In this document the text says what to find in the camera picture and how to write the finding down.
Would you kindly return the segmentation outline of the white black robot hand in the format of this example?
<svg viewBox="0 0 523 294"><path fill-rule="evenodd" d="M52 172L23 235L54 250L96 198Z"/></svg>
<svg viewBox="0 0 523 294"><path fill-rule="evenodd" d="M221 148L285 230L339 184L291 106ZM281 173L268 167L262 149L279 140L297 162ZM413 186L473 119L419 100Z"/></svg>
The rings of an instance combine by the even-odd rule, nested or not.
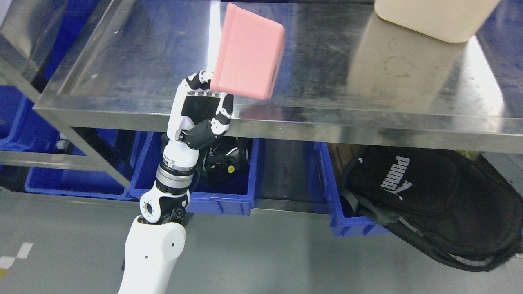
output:
<svg viewBox="0 0 523 294"><path fill-rule="evenodd" d="M162 164L169 169L189 171L198 152L228 131L234 96L212 91L212 73L201 70L184 78L177 86L168 120L168 144Z"/></svg>

